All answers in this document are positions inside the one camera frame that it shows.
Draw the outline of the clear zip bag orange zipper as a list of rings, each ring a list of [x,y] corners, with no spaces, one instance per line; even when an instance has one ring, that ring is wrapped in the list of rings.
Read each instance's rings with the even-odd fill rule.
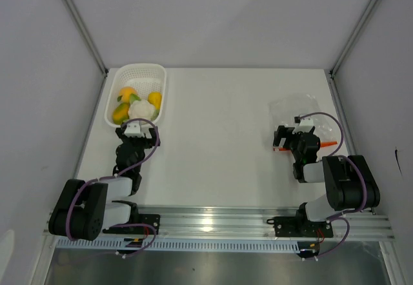
[[[272,116],[274,131],[278,126],[295,127],[294,117],[309,113],[320,112],[321,108],[317,99],[310,94],[293,93],[272,101],[269,104],[269,112]],[[331,117],[326,115],[312,115],[315,126],[314,134],[321,140],[321,147],[337,147],[340,140],[340,133],[336,134],[333,126],[337,124]]]

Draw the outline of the white cauliflower with green leaves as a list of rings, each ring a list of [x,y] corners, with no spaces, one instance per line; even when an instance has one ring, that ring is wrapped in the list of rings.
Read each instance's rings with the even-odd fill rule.
[[[142,118],[153,121],[159,115],[159,110],[153,104],[139,98],[136,94],[130,96],[129,102],[128,116],[130,119]]]

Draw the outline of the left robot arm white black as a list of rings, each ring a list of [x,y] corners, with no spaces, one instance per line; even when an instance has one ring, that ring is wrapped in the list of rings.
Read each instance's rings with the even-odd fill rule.
[[[156,127],[148,134],[131,134],[138,124],[116,130],[121,144],[111,176],[84,181],[69,179],[48,220],[48,232],[71,241],[95,240],[100,233],[146,234],[150,223],[139,214],[137,204],[127,200],[137,193],[141,167],[160,145]]]

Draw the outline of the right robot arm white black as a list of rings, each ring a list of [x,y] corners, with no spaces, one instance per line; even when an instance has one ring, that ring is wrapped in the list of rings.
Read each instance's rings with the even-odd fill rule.
[[[323,184],[326,191],[318,199],[301,204],[294,216],[268,219],[276,237],[331,237],[333,220],[375,208],[380,202],[379,188],[364,156],[324,156],[319,161],[321,141],[314,131],[313,126],[303,130],[279,126],[274,132],[273,147],[293,155],[294,178],[302,184]]]

